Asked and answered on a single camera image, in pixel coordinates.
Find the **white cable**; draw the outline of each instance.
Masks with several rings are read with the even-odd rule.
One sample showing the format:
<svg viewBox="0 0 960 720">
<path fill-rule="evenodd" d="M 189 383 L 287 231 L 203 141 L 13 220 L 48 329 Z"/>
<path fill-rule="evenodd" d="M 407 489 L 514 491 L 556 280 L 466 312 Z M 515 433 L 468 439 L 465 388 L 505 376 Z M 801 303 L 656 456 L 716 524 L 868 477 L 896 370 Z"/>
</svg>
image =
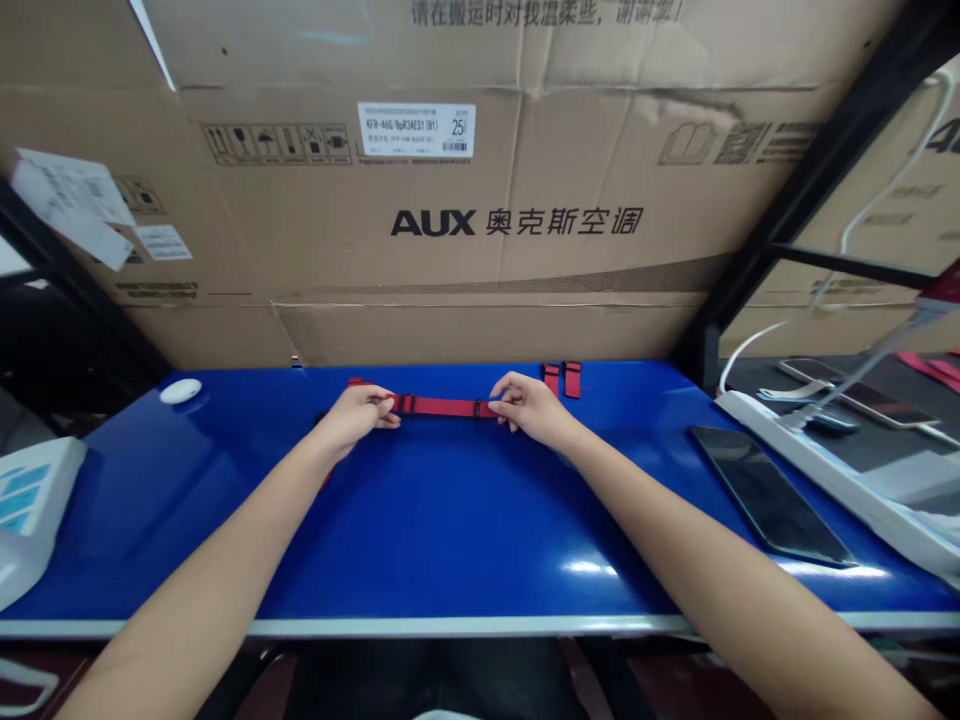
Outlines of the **white cable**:
<svg viewBox="0 0 960 720">
<path fill-rule="evenodd" d="M 882 198 L 886 196 L 888 192 L 890 192 L 890 190 L 900 183 L 904 175 L 906 175 L 907 172 L 909 172 L 909 170 L 917 163 L 927 145 L 930 144 L 930 139 L 940 127 L 940 123 L 943 122 L 943 118 L 947 114 L 947 111 L 950 109 L 950 103 L 953 101 L 953 78 L 950 76 L 950 73 L 948 73 L 946 70 L 940 69 L 933 73 L 930 78 L 939 82 L 943 86 L 943 92 L 940 95 L 940 104 L 937 106 L 937 111 L 931 116 L 930 122 L 927 123 L 926 129 L 923 131 L 923 135 L 920 136 L 920 142 L 918 142 L 917 146 L 910 152 L 910 155 L 907 157 L 907 161 L 903 164 L 903 166 L 892 178 L 890 178 L 886 185 L 880 188 L 880 190 L 878 190 L 873 197 L 867 201 L 867 204 L 860 209 L 860 212 L 854 215 L 850 222 L 847 223 L 847 226 L 840 234 L 840 255 L 847 254 L 847 248 L 850 245 L 850 235 L 853 233 L 857 225 L 860 224 L 860 221 L 866 217 L 867 213 L 873 209 L 874 205 L 876 205 Z M 820 304 L 820 300 L 823 299 L 824 294 L 826 294 L 827 290 L 830 289 L 830 286 L 833 284 L 833 280 L 836 278 L 836 276 L 837 271 L 831 270 L 826 279 L 820 283 L 820 287 L 817 288 L 817 292 L 814 293 L 813 298 L 810 300 L 811 308 L 817 307 Z"/>
<path fill-rule="evenodd" d="M 780 418 L 780 424 L 791 430 L 803 430 L 804 426 L 810 421 L 810 418 L 819 414 L 823 408 L 843 395 L 853 385 L 860 382 L 864 375 L 873 370 L 873 368 L 875 368 L 881 360 L 896 350 L 897 346 L 900 345 L 900 343 L 902 343 L 907 336 L 910 335 L 910 333 L 918 330 L 924 324 L 926 324 L 914 322 L 916 317 L 917 316 L 914 315 L 914 317 L 910 318 L 910 320 L 907 320 L 900 327 L 883 338 L 883 340 L 870 348 L 870 357 L 868 357 L 867 360 L 860 367 L 858 367 L 852 375 L 850 375 L 850 377 L 848 377 L 842 383 L 836 385 L 820 400 L 810 403 L 809 405 L 804 405 L 798 410 L 794 410 L 789 415 L 784 415 L 782 418 Z"/>
<path fill-rule="evenodd" d="M 786 325 L 788 322 L 790 321 L 784 320 L 783 322 L 778 322 L 776 325 L 771 325 L 770 327 L 764 330 L 761 330 L 758 333 L 754 333 L 753 335 L 748 337 L 746 340 L 744 340 L 742 343 L 740 343 L 740 347 L 738 347 L 736 350 L 733 351 L 733 354 L 730 355 L 729 359 L 727 360 L 727 364 L 723 366 L 723 372 L 720 373 L 720 388 L 719 388 L 720 395 L 723 395 L 727 391 L 727 377 L 730 375 L 730 369 L 733 367 L 733 363 L 736 362 L 737 358 L 740 357 L 740 353 L 742 353 L 746 349 L 747 345 L 752 343 L 758 337 L 762 335 L 766 335 L 771 330 L 776 330 L 781 325 Z"/>
<path fill-rule="evenodd" d="M 935 427 L 930 425 L 917 425 L 916 429 L 922 433 L 926 433 L 930 437 L 940 440 L 941 442 L 945 442 L 947 445 L 953 445 L 955 448 L 960 448 L 960 440 L 955 440 L 945 432 L 937 430 Z"/>
<path fill-rule="evenodd" d="M 950 109 L 950 103 L 953 101 L 953 90 L 954 90 L 954 81 L 953 77 L 945 69 L 941 68 L 933 73 L 928 80 L 935 80 L 943 85 L 943 93 L 940 96 L 940 104 L 937 106 L 936 113 L 930 118 L 930 122 L 927 124 L 926 129 L 923 132 L 920 142 L 910 153 L 910 156 L 907 158 L 907 161 L 903 164 L 903 167 L 897 171 L 897 173 L 890 179 L 890 181 L 883 186 L 869 201 L 864 205 L 860 211 L 853 216 L 853 219 L 847 223 L 847 226 L 843 229 L 843 232 L 840 234 L 840 255 L 846 255 L 847 246 L 850 243 L 850 235 L 853 233 L 854 228 L 860 223 L 860 221 L 866 216 L 868 212 L 873 208 L 877 202 L 884 197 L 890 190 L 897 185 L 900 180 L 903 179 L 904 175 L 914 166 L 914 164 L 920 159 L 920 156 L 923 154 L 923 151 L 926 149 L 927 145 L 930 144 L 930 139 L 933 137 L 933 134 L 937 131 L 937 128 L 940 127 L 940 123 L 943 121 L 944 115 Z M 810 304 L 807 306 L 808 310 L 813 310 L 820 304 L 820 300 L 823 298 L 824 294 L 830 288 L 830 285 L 833 284 L 833 280 L 836 277 L 836 271 L 830 271 L 830 274 L 827 275 L 826 279 L 820 283 L 820 287 L 817 288 L 817 292 L 814 293 L 814 296 L 810 300 Z M 750 343 L 754 340 L 766 335 L 772 330 L 776 330 L 779 327 L 782 327 L 788 324 L 789 320 L 784 320 L 783 322 L 776 323 L 770 327 L 761 330 L 758 333 L 754 333 L 750 337 L 741 343 L 730 358 L 727 360 L 727 364 L 723 368 L 723 372 L 720 375 L 720 387 L 719 394 L 723 395 L 727 391 L 727 376 L 730 375 L 730 370 L 733 368 L 733 363 L 740 356 Z"/>
</svg>

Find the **cardboard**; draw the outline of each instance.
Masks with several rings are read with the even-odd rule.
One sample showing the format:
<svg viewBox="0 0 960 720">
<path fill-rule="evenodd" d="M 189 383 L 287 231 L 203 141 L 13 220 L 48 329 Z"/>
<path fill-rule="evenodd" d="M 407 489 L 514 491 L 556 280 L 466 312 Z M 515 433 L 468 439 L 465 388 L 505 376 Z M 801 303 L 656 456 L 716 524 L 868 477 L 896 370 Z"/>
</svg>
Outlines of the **cardboard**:
<svg viewBox="0 0 960 720">
<path fill-rule="evenodd" d="M 290 367 L 290 342 L 268 307 L 140 307 L 127 314 L 180 370 Z"/>
<path fill-rule="evenodd" d="M 910 317 L 910 305 L 857 306 L 810 313 L 798 307 L 746 307 L 720 338 L 720 357 L 754 333 L 788 320 L 751 343 L 741 357 L 854 355 Z M 944 352 L 960 345 L 960 314 L 954 313 L 908 337 L 899 350 Z"/>
<path fill-rule="evenodd" d="M 628 360 L 669 352 L 694 308 L 279 307 L 304 363 L 318 365 Z"/>
<path fill-rule="evenodd" d="M 65 51 L 4 64 L 2 170 L 110 168 L 164 229 L 71 250 L 186 369 L 658 357 L 901 4 L 148 0 L 172 92 L 125 4 L 8 3 L 0 53 Z M 475 106 L 472 152 L 369 156 L 367 102 Z"/>
<path fill-rule="evenodd" d="M 816 87 L 899 0 L 146 0 L 177 85 Z"/>
<path fill-rule="evenodd" d="M 942 98 L 942 86 L 924 86 L 904 105 L 797 239 L 799 247 L 838 252 L 843 229 L 903 166 L 923 137 Z M 848 254 L 939 274 L 960 255 L 960 94 L 917 163 L 879 200 L 850 236 Z M 827 271 L 782 262 L 751 305 L 807 305 Z M 838 275 L 823 302 L 903 304 L 915 292 Z"/>
<path fill-rule="evenodd" d="M 16 148 L 104 163 L 139 225 L 172 225 L 190 260 L 155 260 L 136 247 L 114 272 L 73 243 L 66 246 L 120 304 L 263 304 L 253 267 L 216 180 L 204 169 L 196 133 L 176 94 L 166 89 L 0 89 L 2 169 L 12 175 Z"/>
</svg>

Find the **blue table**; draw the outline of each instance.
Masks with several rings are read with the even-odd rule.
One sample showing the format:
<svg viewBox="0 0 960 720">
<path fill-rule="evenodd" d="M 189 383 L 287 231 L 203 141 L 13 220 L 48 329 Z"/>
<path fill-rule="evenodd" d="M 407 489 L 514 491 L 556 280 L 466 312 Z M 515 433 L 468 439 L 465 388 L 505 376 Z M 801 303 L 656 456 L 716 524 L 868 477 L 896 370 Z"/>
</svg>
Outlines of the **blue table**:
<svg viewBox="0 0 960 720">
<path fill-rule="evenodd" d="M 486 397 L 508 369 L 472 365 L 199 372 L 186 407 L 140 398 L 87 438 L 46 575 L 0 636 L 106 637 L 213 532 L 351 376 L 395 392 Z M 167 383 L 185 377 L 175 374 Z M 588 363 L 567 407 L 665 485 L 754 542 L 685 430 L 733 428 L 666 364 Z M 955 629 L 960 599 L 786 463 L 862 563 L 780 564 L 855 627 Z M 415 417 L 336 469 L 251 629 L 262 636 L 687 631 L 575 471 L 493 421 Z"/>
</svg>

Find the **white computer mouse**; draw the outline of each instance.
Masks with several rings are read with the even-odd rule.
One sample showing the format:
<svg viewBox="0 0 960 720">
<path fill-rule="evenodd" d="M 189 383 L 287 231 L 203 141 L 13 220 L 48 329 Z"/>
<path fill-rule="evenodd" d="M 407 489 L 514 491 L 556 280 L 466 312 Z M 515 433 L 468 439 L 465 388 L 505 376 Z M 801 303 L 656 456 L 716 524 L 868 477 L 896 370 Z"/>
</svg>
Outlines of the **white computer mouse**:
<svg viewBox="0 0 960 720">
<path fill-rule="evenodd" d="M 186 402 L 198 392 L 203 384 L 199 380 L 187 378 L 186 380 L 177 380 L 173 385 L 165 387 L 160 393 L 160 402 L 167 405 L 179 405 Z"/>
</svg>

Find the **person's left hand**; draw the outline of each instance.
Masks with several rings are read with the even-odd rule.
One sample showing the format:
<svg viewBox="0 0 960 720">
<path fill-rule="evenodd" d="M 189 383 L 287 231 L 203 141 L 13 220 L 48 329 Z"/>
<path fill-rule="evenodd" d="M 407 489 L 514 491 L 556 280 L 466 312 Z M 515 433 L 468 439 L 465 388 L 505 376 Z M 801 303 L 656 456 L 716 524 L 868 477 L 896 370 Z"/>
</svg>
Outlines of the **person's left hand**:
<svg viewBox="0 0 960 720">
<path fill-rule="evenodd" d="M 388 395 L 393 393 L 377 385 L 349 387 L 310 434 L 340 462 L 374 428 L 400 427 L 400 417 L 390 412 L 393 399 L 387 399 Z"/>
</svg>

